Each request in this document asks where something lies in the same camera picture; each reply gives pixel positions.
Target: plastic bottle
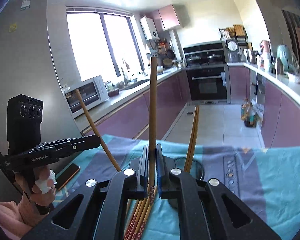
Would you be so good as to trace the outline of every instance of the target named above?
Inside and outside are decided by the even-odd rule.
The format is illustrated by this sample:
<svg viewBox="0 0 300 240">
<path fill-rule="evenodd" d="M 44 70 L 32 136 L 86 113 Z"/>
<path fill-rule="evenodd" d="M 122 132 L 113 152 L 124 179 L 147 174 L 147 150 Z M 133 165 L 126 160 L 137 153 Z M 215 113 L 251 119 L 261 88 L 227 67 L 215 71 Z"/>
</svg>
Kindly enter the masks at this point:
<svg viewBox="0 0 300 240">
<path fill-rule="evenodd" d="M 246 127 L 253 127 L 254 126 L 254 116 L 256 112 L 253 110 L 252 103 L 250 103 L 249 107 L 246 109 L 244 125 Z"/>
<path fill-rule="evenodd" d="M 244 121 L 246 108 L 249 106 L 249 101 L 247 98 L 244 99 L 243 104 L 241 105 L 241 120 Z"/>
</svg>

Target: white microwave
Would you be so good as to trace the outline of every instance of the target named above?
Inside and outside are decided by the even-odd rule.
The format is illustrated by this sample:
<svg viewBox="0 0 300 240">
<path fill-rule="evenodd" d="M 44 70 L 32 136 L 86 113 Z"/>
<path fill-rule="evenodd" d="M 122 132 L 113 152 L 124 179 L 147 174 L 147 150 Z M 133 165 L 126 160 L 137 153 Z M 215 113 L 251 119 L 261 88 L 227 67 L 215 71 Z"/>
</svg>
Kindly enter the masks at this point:
<svg viewBox="0 0 300 240">
<path fill-rule="evenodd" d="M 65 92 L 65 98 L 73 118 L 76 118 L 84 113 L 80 105 L 80 101 L 76 96 L 76 89 L 79 89 L 82 100 L 88 110 L 101 104 L 109 98 L 106 86 L 101 76 L 90 78 L 86 81 L 78 82 L 72 85 Z"/>
</svg>

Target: silver round pivot cap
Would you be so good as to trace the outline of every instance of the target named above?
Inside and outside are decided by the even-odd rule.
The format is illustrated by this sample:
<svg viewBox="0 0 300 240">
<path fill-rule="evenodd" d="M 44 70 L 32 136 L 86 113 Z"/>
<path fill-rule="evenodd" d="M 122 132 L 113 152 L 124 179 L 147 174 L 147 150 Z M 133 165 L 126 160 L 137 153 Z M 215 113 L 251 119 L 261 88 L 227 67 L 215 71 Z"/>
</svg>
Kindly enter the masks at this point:
<svg viewBox="0 0 300 240">
<path fill-rule="evenodd" d="M 127 176 L 131 176 L 134 174 L 134 170 L 133 169 L 125 169 L 124 172 L 123 172 L 125 175 Z"/>
<path fill-rule="evenodd" d="M 217 179 L 210 179 L 209 180 L 209 184 L 211 186 L 218 186 L 219 185 L 219 180 L 217 180 Z"/>
<path fill-rule="evenodd" d="M 94 179 L 88 179 L 86 181 L 86 186 L 87 187 L 93 187 L 97 182 Z"/>
<path fill-rule="evenodd" d="M 179 175 L 179 174 L 181 174 L 181 170 L 178 169 L 178 168 L 174 168 L 174 169 L 171 170 L 171 173 L 172 173 L 173 175 Z"/>
</svg>

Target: phone screen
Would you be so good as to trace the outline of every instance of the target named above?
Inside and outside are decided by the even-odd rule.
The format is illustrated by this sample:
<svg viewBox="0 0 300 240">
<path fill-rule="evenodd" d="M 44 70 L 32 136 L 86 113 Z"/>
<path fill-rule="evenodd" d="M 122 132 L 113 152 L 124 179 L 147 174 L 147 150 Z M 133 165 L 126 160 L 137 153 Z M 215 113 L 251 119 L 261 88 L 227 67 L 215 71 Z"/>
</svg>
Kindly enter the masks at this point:
<svg viewBox="0 0 300 240">
<path fill-rule="evenodd" d="M 63 173 L 56 178 L 56 189 L 60 190 L 78 171 L 80 167 L 72 163 Z"/>
</svg>

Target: white countertop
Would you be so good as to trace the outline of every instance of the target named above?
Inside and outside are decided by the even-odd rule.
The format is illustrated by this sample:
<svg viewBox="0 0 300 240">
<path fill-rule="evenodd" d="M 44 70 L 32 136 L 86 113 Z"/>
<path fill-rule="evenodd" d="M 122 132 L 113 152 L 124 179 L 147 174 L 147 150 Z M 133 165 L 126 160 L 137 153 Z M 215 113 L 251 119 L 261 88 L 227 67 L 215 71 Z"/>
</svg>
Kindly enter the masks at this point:
<svg viewBox="0 0 300 240">
<path fill-rule="evenodd" d="M 258 69 L 257 65 L 251 65 L 246 62 L 228 63 L 228 66 L 245 66 L 257 72 L 258 74 L 264 76 L 267 80 L 272 82 L 274 85 L 276 85 L 278 88 L 280 88 L 300 106 L 300 84 L 290 82 L 289 79 L 284 76 L 276 76 L 274 74 L 264 72 L 263 70 Z"/>
<path fill-rule="evenodd" d="M 180 72 L 181 70 L 182 70 L 181 68 L 171 68 L 169 70 L 165 70 L 162 75 L 157 76 L 157 83 L 166 80 L 167 78 L 173 76 L 174 74 Z M 150 81 L 145 82 L 132 89 L 122 90 L 119 92 L 119 95 L 109 98 L 108 100 L 101 103 L 100 105 L 90 109 L 89 114 L 91 115 L 92 120 L 96 122 L 97 120 L 104 117 L 106 114 L 115 110 L 116 108 L 123 105 L 124 103 L 128 102 L 132 98 L 147 91 L 149 88 L 150 88 Z M 83 131 L 84 129 L 90 126 L 84 114 L 76 117 L 74 121 L 80 131 Z"/>
</svg>

